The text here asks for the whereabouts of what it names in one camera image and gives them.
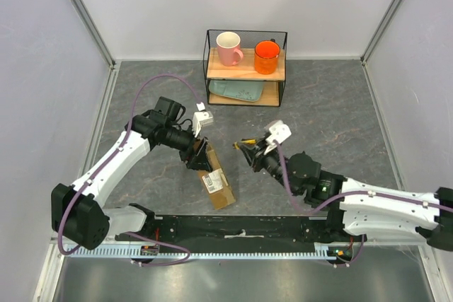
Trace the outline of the brown cardboard express box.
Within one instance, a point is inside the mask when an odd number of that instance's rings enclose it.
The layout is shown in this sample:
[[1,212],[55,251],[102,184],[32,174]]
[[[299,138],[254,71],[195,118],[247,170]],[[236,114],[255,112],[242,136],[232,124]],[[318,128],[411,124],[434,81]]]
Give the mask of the brown cardboard express box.
[[214,209],[223,209],[236,201],[233,190],[220,164],[216,151],[208,141],[207,155],[212,170],[196,170],[202,186],[208,194]]

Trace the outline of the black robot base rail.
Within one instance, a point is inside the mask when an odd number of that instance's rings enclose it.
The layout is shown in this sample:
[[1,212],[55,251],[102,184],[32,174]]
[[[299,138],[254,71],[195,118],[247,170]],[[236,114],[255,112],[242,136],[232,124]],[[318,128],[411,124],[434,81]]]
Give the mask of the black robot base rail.
[[317,243],[367,241],[367,236],[351,236],[325,219],[301,216],[161,215],[148,220],[138,234],[191,252],[309,252]]

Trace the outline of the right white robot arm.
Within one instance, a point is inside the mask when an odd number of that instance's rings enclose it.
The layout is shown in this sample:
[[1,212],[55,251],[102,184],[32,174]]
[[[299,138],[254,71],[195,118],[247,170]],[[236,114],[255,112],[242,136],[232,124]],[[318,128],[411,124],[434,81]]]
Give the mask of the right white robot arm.
[[452,189],[406,192],[368,185],[323,170],[305,152],[286,157],[281,145],[270,151],[264,138],[234,143],[253,171],[266,171],[287,191],[311,207],[304,216],[327,213],[323,242],[343,238],[425,240],[438,250],[452,251]]

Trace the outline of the yellow utility knife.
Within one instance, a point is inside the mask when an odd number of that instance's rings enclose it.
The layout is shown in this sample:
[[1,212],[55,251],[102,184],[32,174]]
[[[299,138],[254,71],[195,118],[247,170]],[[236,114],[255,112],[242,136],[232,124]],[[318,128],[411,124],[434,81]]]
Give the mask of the yellow utility knife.
[[252,146],[256,144],[256,139],[242,139],[241,141],[235,141],[233,143],[233,147],[237,150],[241,148],[241,146]]

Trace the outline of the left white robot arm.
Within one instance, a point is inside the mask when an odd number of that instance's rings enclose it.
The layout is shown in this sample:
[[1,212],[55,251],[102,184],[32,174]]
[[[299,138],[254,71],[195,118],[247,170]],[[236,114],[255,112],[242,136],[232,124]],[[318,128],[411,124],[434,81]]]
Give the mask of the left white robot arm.
[[118,183],[143,157],[157,146],[177,150],[186,168],[212,171],[207,156],[208,140],[201,129],[213,122],[203,103],[182,128],[185,107],[160,97],[152,110],[135,115],[108,152],[84,175],[70,185],[58,184],[51,194],[52,229],[57,232],[60,251],[65,238],[93,250],[107,237],[131,232],[139,240],[155,233],[154,213],[138,204],[106,209],[105,203]]

